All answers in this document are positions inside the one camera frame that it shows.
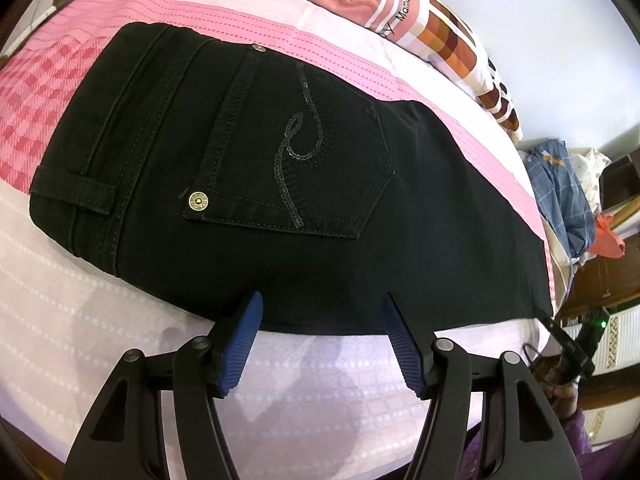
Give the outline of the person's right hand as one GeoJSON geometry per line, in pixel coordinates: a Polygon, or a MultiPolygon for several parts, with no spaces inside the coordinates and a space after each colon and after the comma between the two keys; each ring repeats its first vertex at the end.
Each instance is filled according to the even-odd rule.
{"type": "Polygon", "coordinates": [[[569,419],[578,410],[578,383],[560,379],[559,365],[548,358],[538,358],[529,367],[538,386],[558,416],[559,420],[569,419]]]}

